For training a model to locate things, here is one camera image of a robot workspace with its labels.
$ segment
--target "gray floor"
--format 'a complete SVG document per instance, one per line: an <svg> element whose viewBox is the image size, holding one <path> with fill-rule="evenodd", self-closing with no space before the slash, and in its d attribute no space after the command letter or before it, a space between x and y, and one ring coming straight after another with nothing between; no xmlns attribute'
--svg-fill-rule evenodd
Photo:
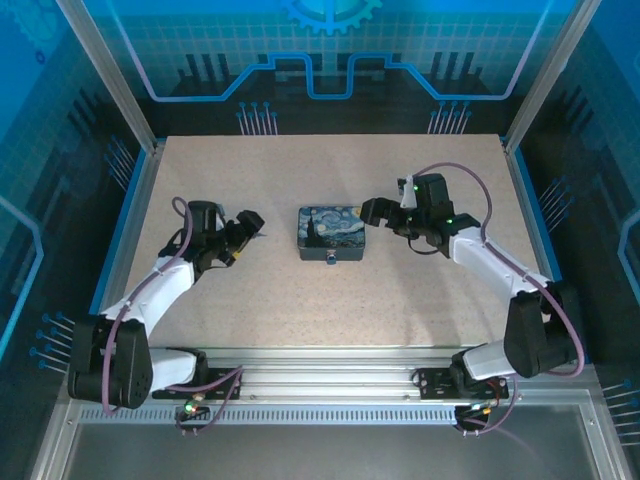
<svg viewBox="0 0 640 480"><path fill-rule="evenodd" d="M67 480L598 478L577 410L518 408L501 432L453 427L81 427Z"/></svg>

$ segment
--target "black mounting plate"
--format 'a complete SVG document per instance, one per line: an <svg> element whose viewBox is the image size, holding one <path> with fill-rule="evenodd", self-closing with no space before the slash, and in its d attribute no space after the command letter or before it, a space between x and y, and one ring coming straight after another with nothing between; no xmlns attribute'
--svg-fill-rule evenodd
<svg viewBox="0 0 640 480"><path fill-rule="evenodd" d="M234 368L210 368L207 374L206 383L215 382L216 380L224 377L225 375L227 375L229 372L232 372L233 370L235 369ZM227 394L229 393L229 389L233 384L234 378L235 378L235 375L229 378L228 380L224 381L214 390L210 390L209 392L207 392L207 394L205 395L205 400L224 400L227 397ZM231 397L229 397L229 400L238 400L240 398L240 389L242 388L241 386L242 377L240 377L239 383L240 385L233 390L233 393L231 394ZM186 401L192 397L193 397L193 393L173 392L169 390L158 390L151 394L151 398L153 398L154 400L185 400Z"/></svg>
<svg viewBox="0 0 640 480"><path fill-rule="evenodd" d="M420 400L460 400L463 397L455 387L448 368L419 368L413 372L411 381L420 390ZM509 388L505 384L500 388L500 399L509 398ZM474 400L491 400L496 398L496 391L487 382L476 390L471 397Z"/></svg>

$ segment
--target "metal frame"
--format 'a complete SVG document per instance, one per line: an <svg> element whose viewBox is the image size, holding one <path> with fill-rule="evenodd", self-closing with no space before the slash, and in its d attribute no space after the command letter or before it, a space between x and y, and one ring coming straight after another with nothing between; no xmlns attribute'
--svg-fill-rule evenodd
<svg viewBox="0 0 640 480"><path fill-rule="evenodd" d="M209 349L212 366L229 367L242 364L246 368L237 409L265 412L277 408L286 416L271 415L265 423L304 423L289 412L324 410L340 406L340 411L358 411L384 406L385 411L443 411L440 424L450 423L446 417L447 402L420 400L410 376L416 367L448 366L456 348L389 347L389 348L291 348L291 349ZM585 368L576 379L540 375L519 381L518 406L574 405L579 408L585 437L593 461L603 479L631 479L615 427L602 397L593 366ZM456 402L449 402L452 407ZM56 405L40 450L32 480L64 477L73 460L73 447L82 424L168 424L172 409L181 402L149 399L140 409L113 420L96 415L99 405L69 400L66 393ZM232 415L229 423L255 424ZM334 421L316 422L323 424ZM349 424L376 424L355 421ZM406 424L407 420L386 422Z"/></svg>
<svg viewBox="0 0 640 480"><path fill-rule="evenodd" d="M158 143L156 137L102 38L98 26L87 11L87 7L82 0L56 0L56 2L140 146L148 154L153 153Z"/></svg>
<svg viewBox="0 0 640 480"><path fill-rule="evenodd" d="M569 57L589 26L601 0L582 0L571 12L558 38L540 68L520 110L507 132L507 153L518 148L551 88L564 70Z"/></svg>

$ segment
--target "starry night painting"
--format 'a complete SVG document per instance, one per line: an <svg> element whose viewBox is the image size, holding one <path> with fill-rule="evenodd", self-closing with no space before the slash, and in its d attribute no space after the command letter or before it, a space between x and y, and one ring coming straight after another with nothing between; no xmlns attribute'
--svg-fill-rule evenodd
<svg viewBox="0 0 640 480"><path fill-rule="evenodd" d="M360 207L304 207L298 215L301 248L364 248Z"/></svg>

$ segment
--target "blue trim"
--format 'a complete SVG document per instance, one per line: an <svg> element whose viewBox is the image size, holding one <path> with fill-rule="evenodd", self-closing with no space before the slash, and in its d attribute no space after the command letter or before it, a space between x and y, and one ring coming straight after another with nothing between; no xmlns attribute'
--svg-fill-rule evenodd
<svg viewBox="0 0 640 480"><path fill-rule="evenodd" d="M22 313L22 309L24 308L24 304L27 301L27 297L29 296L29 292L31 292L31 288L33 288L33 282L36 279L38 270L40 270L42 260L44 260L44 248L42 247L40 228L32 218L21 212L18 208L16 208L15 205L9 202L2 195L0 195L0 207L3 207L5 210L7 210L10 215L15 217L16 220L18 220L21 224L23 224L31 231L31 235L33 236L33 243L36 247L36 258L31 264L29 274L24 281L24 285L22 285L20 295L18 295L16 304L13 306L13 310L11 311L11 315L9 316L9 320L7 321L7 326L5 327L4 332L2 332L2 337L0 337L0 361L2 361L2 357L4 356L7 350L7 346L9 345L9 340L13 335L13 331L16 328L18 319L20 318L20 314Z"/></svg>
<svg viewBox="0 0 640 480"><path fill-rule="evenodd" d="M544 253L547 256L547 260L549 261L552 280L555 280L555 281L561 280L562 272L560 271L560 265L558 265L558 259L556 258L556 254L553 251L553 245L551 244L551 237L549 236L549 231L547 230L547 226L544 223L542 211L540 210L540 204L538 203L536 193L533 189L533 182L531 182L531 177L529 176L529 170L527 170L527 165L524 163L524 157L522 156L520 147L516 148L514 152L514 157L516 159L516 164L518 166L518 169L520 170L520 175L522 177L522 183L524 184L525 193L527 194L526 200L531 205L533 218L536 221L538 231L540 232L540 239L542 240L542 248L544 248Z"/></svg>
<svg viewBox="0 0 640 480"><path fill-rule="evenodd" d="M356 76L355 72L355 63L360 59L382 59L384 60L384 68L392 69L392 70L405 70L408 74L410 74L418 84L424 88L435 100L486 100L486 101L502 101L506 100L511 96L511 93L515 89L516 83L520 78L520 74L524 69L527 60L529 59L529 54L531 53L534 45L538 40L538 36L544 25L546 18L551 10L551 6L553 5L555 0L548 0L545 9L543 10L536 27L527 42L527 46L522 53L522 57L520 58L518 65L513 72L513 76L511 77L511 81L507 86L506 91L500 95L492 95L492 94L442 94L436 91L436 89L427 81L427 79L422 75L415 65L411 63L404 62L395 62L393 60L392 52L359 52L354 53L349 57L347 61L347 85L345 93L327 93L321 94L315 92L314 86L314 75L313 75L313 65L311 57L306 53L301 52L279 52L279 53L268 53L267 54L267 63L264 64L251 64L247 68L245 68L240 75L227 87L227 89L222 93L222 95L197 95L197 96L180 96L180 97L162 97L159 96L153 86L151 85L151 81L146 74L146 71L140 61L140 57L136 53L131 39L129 38L124 25L120 19L120 16L116 12L115 6L113 5L112 0L107 0L107 5L113 16L113 20L118 28L120 35L122 35L122 39L125 43L127 50L129 51L129 55L131 56L131 60L133 61L138 73L140 74L140 79L144 84L147 93L149 96L156 102L159 103L183 103L183 102L224 102L226 101L237 89L242 85L242 83L254 72L259 71L273 71L276 70L276 61L277 60L302 60L305 64L305 74L306 74L306 83L307 83L307 94L309 98L313 100L348 100L353 95L353 86L354 79Z"/></svg>
<svg viewBox="0 0 640 480"><path fill-rule="evenodd" d="M147 159L147 155L145 151L143 149L140 149L140 153L138 154L138 159L136 160L136 167L133 170L133 175L131 175L129 188L127 189L127 194L124 197L122 208L120 209L120 215L118 216L116 229L113 232L113 237L111 237L111 244L109 245L109 250L107 251L107 257L104 260L102 273L100 273L100 278L98 279L98 285L96 286L96 291L93 294L93 300L91 301L91 306L89 307L89 313L92 315L97 315L98 313L100 313L100 303L102 303L102 297L104 296L104 291L105 291L105 288L107 287L107 280L109 280L109 276L111 275L111 270L113 269L113 261L115 260L116 252L118 251L118 246L120 245L120 239L122 237L122 232L124 230L124 224L127 221L129 210L131 210L131 205L133 203L133 196L136 193L136 189L138 187L138 181L140 180L140 174L142 172L142 167L146 159Z"/></svg>

